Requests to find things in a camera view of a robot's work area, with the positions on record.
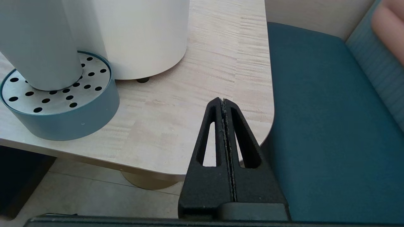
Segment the perforated metal plate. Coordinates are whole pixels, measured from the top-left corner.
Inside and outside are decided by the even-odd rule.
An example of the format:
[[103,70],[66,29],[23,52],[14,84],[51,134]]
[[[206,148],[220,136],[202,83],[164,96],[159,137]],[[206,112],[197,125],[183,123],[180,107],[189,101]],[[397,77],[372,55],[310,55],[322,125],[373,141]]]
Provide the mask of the perforated metal plate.
[[2,95],[6,104],[25,114],[48,115],[68,112],[93,101],[108,85],[111,72],[102,60],[92,55],[79,53],[79,58],[83,67],[82,77],[63,90],[37,90],[15,71],[3,86]]

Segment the bench backrest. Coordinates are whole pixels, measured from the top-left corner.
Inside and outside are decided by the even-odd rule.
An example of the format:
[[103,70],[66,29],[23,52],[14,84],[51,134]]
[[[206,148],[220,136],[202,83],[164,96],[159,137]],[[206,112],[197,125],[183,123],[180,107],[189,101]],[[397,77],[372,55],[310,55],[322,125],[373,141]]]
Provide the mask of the bench backrest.
[[346,45],[404,131],[404,67],[371,28],[372,16],[379,3],[377,0],[373,4]]

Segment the skin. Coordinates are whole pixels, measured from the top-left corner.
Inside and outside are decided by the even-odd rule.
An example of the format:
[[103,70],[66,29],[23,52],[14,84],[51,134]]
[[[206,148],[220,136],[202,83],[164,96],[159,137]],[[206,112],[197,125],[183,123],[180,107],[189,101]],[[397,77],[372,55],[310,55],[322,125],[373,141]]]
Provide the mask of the skin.
[[404,0],[383,0],[373,14],[372,29],[404,65]]

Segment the white pole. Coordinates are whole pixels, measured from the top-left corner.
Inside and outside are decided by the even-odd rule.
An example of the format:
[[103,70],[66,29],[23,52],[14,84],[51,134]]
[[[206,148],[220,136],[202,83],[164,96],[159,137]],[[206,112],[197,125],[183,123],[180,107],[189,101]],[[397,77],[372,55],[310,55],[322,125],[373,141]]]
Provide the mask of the white pole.
[[60,0],[1,0],[0,51],[39,90],[71,86],[81,74]]

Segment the white wall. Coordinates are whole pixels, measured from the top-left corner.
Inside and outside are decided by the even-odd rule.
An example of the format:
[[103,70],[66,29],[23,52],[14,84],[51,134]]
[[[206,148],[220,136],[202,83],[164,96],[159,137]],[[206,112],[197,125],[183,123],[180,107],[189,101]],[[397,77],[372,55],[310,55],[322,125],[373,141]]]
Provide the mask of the white wall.
[[346,40],[374,0],[265,0],[267,21]]

